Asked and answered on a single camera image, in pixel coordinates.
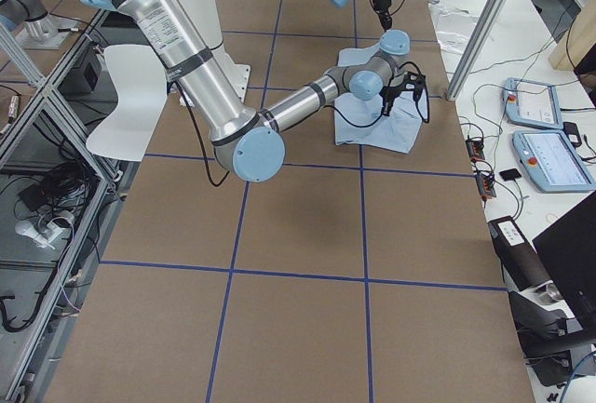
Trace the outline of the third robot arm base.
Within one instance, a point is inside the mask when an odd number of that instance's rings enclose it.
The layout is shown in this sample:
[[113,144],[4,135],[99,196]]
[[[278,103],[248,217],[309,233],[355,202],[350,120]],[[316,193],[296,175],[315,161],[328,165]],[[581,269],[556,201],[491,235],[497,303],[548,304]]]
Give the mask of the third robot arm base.
[[52,16],[41,0],[1,0],[1,24],[10,32],[21,26],[16,40],[26,49],[58,49],[79,30],[77,19]]

